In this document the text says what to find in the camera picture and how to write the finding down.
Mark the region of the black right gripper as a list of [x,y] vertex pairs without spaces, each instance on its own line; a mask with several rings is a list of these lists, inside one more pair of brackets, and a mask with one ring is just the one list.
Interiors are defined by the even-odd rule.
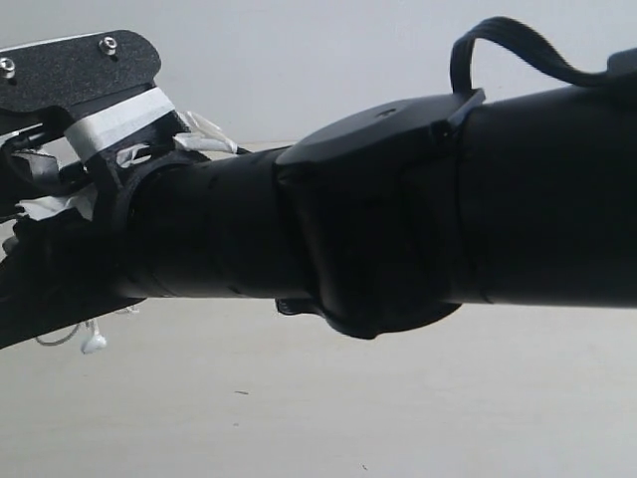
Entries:
[[15,248],[1,262],[1,347],[21,344],[145,300],[127,293],[129,260],[121,252],[134,195],[161,172],[207,163],[198,152],[146,148],[148,159],[124,167],[92,159],[94,216],[63,212],[20,219]]

